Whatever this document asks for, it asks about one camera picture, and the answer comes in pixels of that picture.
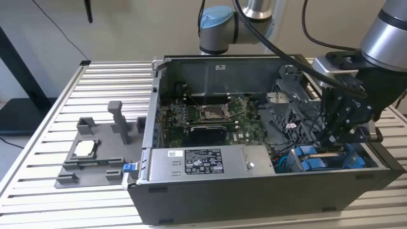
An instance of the aluminum extrusion table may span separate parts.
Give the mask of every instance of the aluminum extrusion table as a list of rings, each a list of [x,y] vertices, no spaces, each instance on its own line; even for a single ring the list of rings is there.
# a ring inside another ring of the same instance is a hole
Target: aluminum extrusion table
[[[93,62],[79,68],[0,183],[0,228],[148,228],[121,186],[56,189],[53,184],[80,117],[112,123],[112,114],[107,112],[109,100],[121,100],[127,121],[147,115],[151,72],[151,62]],[[384,135],[384,147],[407,169],[407,119],[388,107],[376,126]],[[407,174],[384,190],[363,194],[342,212],[171,227],[407,228]]]

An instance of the black cable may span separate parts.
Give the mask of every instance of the black cable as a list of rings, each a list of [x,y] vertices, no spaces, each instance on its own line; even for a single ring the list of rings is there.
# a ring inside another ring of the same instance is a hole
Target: black cable
[[[316,40],[310,34],[308,34],[308,30],[307,30],[307,26],[306,26],[306,10],[307,10],[307,4],[308,4],[308,0],[304,0],[304,5],[303,5],[303,12],[300,15],[300,24],[303,26],[303,32],[306,37],[308,38],[310,41],[312,41],[315,44],[319,44],[324,47],[332,48],[332,49],[340,49],[340,50],[347,50],[347,51],[355,51],[358,50],[356,48],[351,48],[351,47],[346,47],[346,46],[339,46],[339,45],[334,45],[334,44],[328,44],[324,43],[319,40]]]
[[[202,2],[202,7],[199,9],[199,14],[198,14],[198,36],[200,36],[200,33],[202,33],[202,18],[203,18],[203,13],[204,13],[204,0]]]
[[[68,36],[65,35],[65,33],[63,32],[61,28],[57,26],[56,22],[51,19],[51,17],[48,16],[48,14],[45,13],[45,11],[43,10],[43,8],[40,7],[40,5],[36,3],[35,0],[32,0],[33,4],[36,4],[36,6],[39,7],[40,11],[43,12],[43,14],[47,16],[47,18],[49,19],[49,21],[53,23],[53,25],[57,27],[59,31],[61,32],[61,34],[64,35],[67,41],[73,45],[73,47],[77,49],[77,51],[81,53],[83,57],[89,60],[89,58],[83,54],[81,50],[77,48],[77,46],[73,44],[73,42],[69,40]]]
[[[324,82],[326,84],[331,85],[332,87],[342,89],[347,94],[366,98],[367,94],[362,90],[355,90],[342,83],[336,82],[334,79],[326,77],[322,75],[318,71],[315,71],[312,68],[310,68],[303,63],[298,62],[295,59],[291,58],[263,36],[263,34],[256,30],[252,22],[250,21],[248,17],[244,15],[244,12],[242,10],[239,0],[234,0],[235,9],[238,12],[238,15],[247,27],[247,29],[252,32],[254,36],[259,39],[259,41],[263,43],[263,45],[276,54],[286,62],[288,62],[291,65],[294,65],[298,69],[300,69],[304,73],[310,74],[315,77],[316,80]]]
[[[399,108],[403,98],[400,97],[395,104],[395,109]]]
[[[311,131],[312,131],[312,129],[314,129],[314,127],[315,127],[315,124],[316,124],[316,120],[319,119],[319,117],[320,117],[322,115],[319,115],[315,119],[314,119],[314,122],[312,122],[312,125],[311,125],[311,128],[310,128],[310,131],[308,131],[308,135],[310,135],[310,137],[311,137]]]
[[[11,146],[15,146],[15,147],[19,147],[20,149],[24,149],[24,147],[13,144],[13,143],[9,143],[8,141],[5,141],[1,137],[0,137],[0,140],[5,143],[5,144],[9,144]]]

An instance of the black stand pole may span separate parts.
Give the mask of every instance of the black stand pole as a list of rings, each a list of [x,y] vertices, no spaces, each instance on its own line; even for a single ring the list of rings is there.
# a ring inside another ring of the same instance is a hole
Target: black stand pole
[[[47,98],[1,27],[0,58],[29,97],[29,99],[12,99],[0,109],[0,135],[31,135],[55,99]]]

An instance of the power supply label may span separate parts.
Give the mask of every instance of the power supply label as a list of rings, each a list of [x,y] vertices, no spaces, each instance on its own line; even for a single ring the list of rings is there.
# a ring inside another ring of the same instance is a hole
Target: power supply label
[[[188,175],[224,173],[220,149],[194,149],[184,153]]]

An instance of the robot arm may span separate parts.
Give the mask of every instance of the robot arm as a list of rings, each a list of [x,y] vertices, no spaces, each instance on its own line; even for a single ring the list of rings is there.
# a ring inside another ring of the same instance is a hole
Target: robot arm
[[[314,61],[319,73],[354,87],[367,98],[356,98],[320,84],[326,128],[319,141],[335,143],[380,142],[374,127],[383,109],[407,89],[407,1],[387,0],[363,38],[360,50],[330,52]]]
[[[256,29],[266,34],[271,25],[271,0],[248,0],[243,8]],[[200,20],[200,50],[203,54],[219,55],[230,44],[255,44],[259,40],[243,26],[236,12],[228,6],[214,6],[203,11]]]

